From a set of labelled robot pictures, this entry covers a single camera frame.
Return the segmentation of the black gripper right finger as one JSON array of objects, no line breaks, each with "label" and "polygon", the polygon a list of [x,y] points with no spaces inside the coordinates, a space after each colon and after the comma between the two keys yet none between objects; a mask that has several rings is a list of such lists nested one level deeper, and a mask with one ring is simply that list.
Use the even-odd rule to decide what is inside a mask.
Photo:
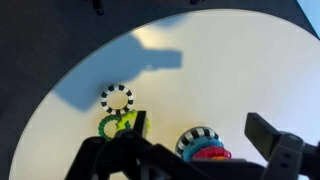
[{"label": "black gripper right finger", "polygon": [[260,155],[268,160],[281,133],[258,113],[249,112],[246,118],[244,134]]}]

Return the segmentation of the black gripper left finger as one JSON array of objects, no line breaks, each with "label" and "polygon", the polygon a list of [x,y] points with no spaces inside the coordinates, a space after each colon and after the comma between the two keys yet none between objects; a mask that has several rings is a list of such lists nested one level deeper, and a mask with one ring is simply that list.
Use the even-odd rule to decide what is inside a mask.
[{"label": "black gripper left finger", "polygon": [[145,111],[138,111],[133,129],[140,136],[146,135],[146,121],[147,113]]}]

